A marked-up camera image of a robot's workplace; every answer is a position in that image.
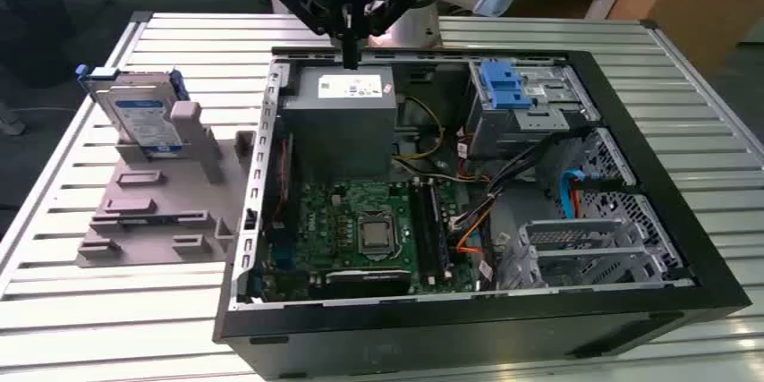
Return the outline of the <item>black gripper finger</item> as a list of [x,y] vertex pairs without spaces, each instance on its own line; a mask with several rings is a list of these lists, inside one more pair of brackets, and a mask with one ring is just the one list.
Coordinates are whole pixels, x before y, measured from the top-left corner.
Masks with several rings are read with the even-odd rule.
[[386,0],[368,10],[372,0],[351,3],[351,69],[359,68],[360,46],[370,36],[380,36],[418,0]]
[[346,69],[354,68],[354,38],[348,26],[348,0],[280,0],[316,35],[327,35],[342,51]]

